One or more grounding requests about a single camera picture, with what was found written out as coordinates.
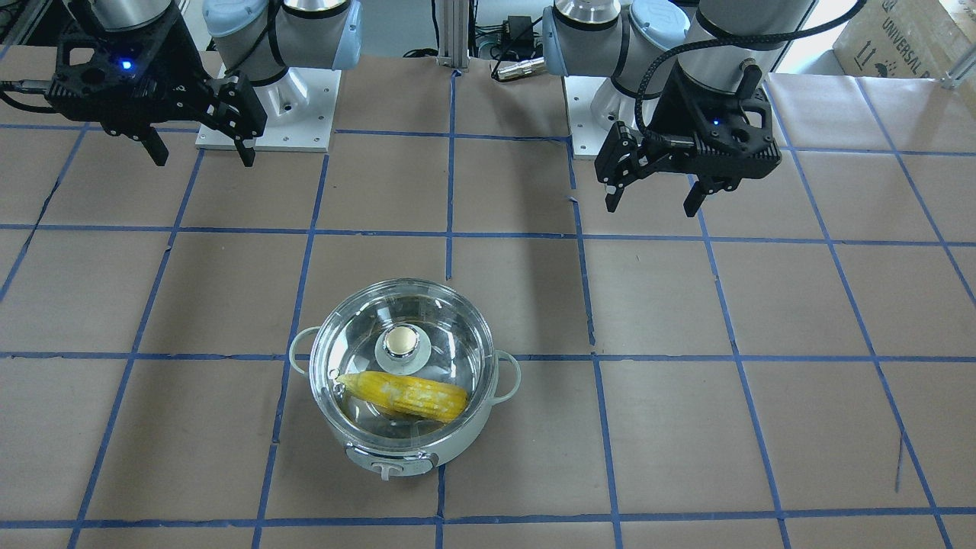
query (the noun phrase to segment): white mounting plate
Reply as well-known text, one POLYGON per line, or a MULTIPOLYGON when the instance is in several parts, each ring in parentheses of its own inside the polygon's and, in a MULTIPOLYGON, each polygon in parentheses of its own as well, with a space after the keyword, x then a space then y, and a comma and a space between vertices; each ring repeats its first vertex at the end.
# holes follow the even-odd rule
MULTIPOLYGON (((342 72, 324 68, 293 67, 292 70, 296 70, 308 86, 308 116, 286 125, 266 126, 264 134, 255 140, 254 149, 328 152, 342 72)), ((228 136, 202 125, 196 134, 196 146, 234 150, 234 143, 228 136)))
POLYGON ((600 127, 590 113, 590 103, 596 90, 606 78, 602 76, 566 76, 566 110, 569 130, 573 135, 573 156, 592 159, 600 152, 607 131, 600 127))

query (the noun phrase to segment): metal post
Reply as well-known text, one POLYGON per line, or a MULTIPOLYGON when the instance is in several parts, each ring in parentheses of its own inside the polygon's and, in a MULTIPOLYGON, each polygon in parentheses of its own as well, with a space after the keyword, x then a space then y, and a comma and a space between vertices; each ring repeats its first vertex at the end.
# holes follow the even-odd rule
POLYGON ((976 66, 976 44, 969 47, 969 51, 959 58, 946 75, 942 77, 942 87, 947 90, 954 90, 969 75, 969 71, 976 66))
POLYGON ((441 37, 437 63, 468 70, 468 13, 470 0, 437 0, 441 37))

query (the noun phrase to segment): lid knob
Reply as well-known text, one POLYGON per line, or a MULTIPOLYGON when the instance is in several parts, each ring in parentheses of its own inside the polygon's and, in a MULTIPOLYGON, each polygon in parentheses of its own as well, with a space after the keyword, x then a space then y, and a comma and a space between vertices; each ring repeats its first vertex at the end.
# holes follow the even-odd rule
POLYGON ((417 349, 420 336, 413 326, 399 325, 386 333, 383 347, 391 357, 402 359, 417 349))

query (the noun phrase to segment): light blue cap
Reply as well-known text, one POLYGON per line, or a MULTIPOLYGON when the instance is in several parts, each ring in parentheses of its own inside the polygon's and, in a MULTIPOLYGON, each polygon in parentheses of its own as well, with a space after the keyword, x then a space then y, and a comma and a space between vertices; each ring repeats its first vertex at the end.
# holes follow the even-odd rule
POLYGON ((214 38, 233 34, 258 18, 267 0, 204 0, 203 21, 214 38))
POLYGON ((668 0, 633 0, 630 17, 644 38, 662 50, 680 46, 691 26, 684 11, 668 0))

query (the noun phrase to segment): cardboard box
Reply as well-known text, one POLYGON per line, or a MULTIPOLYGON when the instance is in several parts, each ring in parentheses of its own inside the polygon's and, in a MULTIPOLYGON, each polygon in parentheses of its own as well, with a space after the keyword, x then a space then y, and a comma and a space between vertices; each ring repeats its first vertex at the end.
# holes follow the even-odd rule
MULTIPOLYGON (((870 0, 834 42, 847 74, 941 78, 976 41, 976 0, 870 0)), ((976 117, 976 74, 957 92, 976 117)))

